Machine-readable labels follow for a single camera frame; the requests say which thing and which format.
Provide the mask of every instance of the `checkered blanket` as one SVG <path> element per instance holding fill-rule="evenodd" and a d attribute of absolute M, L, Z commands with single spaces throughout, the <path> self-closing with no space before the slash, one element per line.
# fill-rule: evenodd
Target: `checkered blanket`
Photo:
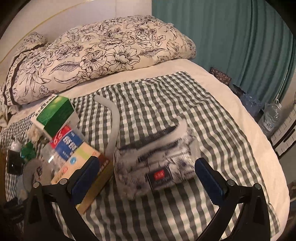
<path fill-rule="evenodd" d="M 271 235 L 279 232 L 279 221 L 269 203 L 265 185 L 245 134 L 230 114 L 187 73 L 177 72 L 152 79 L 110 85 L 92 94 L 72 99 L 80 117 L 78 127 L 89 144 L 104 151 L 111 132 L 111 111 L 94 101 L 96 94 L 114 102 L 120 112 L 117 147 L 129 144 L 175 126 L 186 119 L 200 143 L 200 150 L 226 179 L 239 185 L 263 186 L 268 203 Z M 15 135 L 28 141 L 30 117 L 12 124 L 0 136 L 7 151 Z M 40 155 L 42 144 L 37 146 Z M 16 195 L 16 177 L 6 174 L 6 193 Z M 218 207 L 213 206 L 197 177 L 172 188 L 150 192 L 135 200 L 121 199 L 112 178 L 83 215 L 99 240 L 195 240 L 209 224 Z M 241 205 L 226 229 L 228 236 L 237 220 Z M 65 234 L 71 237 L 57 209 Z"/>

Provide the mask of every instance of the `silver bolt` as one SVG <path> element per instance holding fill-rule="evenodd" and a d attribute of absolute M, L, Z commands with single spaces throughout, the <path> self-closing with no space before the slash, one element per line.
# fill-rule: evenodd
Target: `silver bolt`
<path fill-rule="evenodd" d="M 34 187 L 34 188 L 39 187 L 39 182 L 35 182 L 35 183 L 33 184 L 33 187 Z"/>
<path fill-rule="evenodd" d="M 63 178 L 63 179 L 60 180 L 59 183 L 62 184 L 62 185 L 64 185 L 64 184 L 67 183 L 67 181 L 68 181 L 68 180 L 67 180 L 66 178 Z"/>
<path fill-rule="evenodd" d="M 255 188 L 257 188 L 258 190 L 260 190 L 262 187 L 261 187 L 261 185 L 259 183 L 256 183 L 255 184 Z"/>
<path fill-rule="evenodd" d="M 227 184 L 229 186 L 234 186 L 235 185 L 235 181 L 233 181 L 233 180 L 227 180 Z"/>

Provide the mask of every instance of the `floral comforter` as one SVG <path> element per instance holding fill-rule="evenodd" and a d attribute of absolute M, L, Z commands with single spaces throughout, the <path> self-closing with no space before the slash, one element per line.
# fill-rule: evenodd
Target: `floral comforter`
<path fill-rule="evenodd" d="M 1 87 L 5 105 L 26 104 L 81 82 L 174 58 L 194 58 L 195 44 L 153 16 L 115 18 L 75 27 L 53 43 L 32 33 L 18 49 Z"/>

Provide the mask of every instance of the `green curtain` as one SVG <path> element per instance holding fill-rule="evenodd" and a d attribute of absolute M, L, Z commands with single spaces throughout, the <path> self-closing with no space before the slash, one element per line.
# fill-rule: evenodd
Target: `green curtain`
<path fill-rule="evenodd" d="M 152 0 L 152 14 L 195 42 L 193 62 L 207 71 L 219 69 L 263 102 L 286 77 L 283 97 L 295 68 L 293 35 L 265 0 Z"/>

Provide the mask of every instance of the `cardboard box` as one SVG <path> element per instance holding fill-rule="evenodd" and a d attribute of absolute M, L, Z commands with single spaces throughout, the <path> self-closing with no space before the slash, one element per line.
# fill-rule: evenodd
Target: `cardboard box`
<path fill-rule="evenodd" d="M 78 149 L 76 149 L 74 154 L 68 159 L 51 181 L 51 184 L 57 184 L 63 178 L 69 179 L 74 171 L 82 168 L 91 156 L 96 156 L 99 159 L 100 171 L 98 172 L 97 179 L 92 183 L 92 186 L 86 193 L 82 203 L 76 206 L 76 209 L 81 215 L 86 212 L 96 196 L 101 192 L 102 188 L 113 175 L 113 162 L 107 160 L 100 152 L 84 142 Z"/>
<path fill-rule="evenodd" d="M 66 97 L 51 95 L 35 112 L 31 122 L 51 140 L 66 124 L 77 126 L 80 121 L 74 106 Z"/>

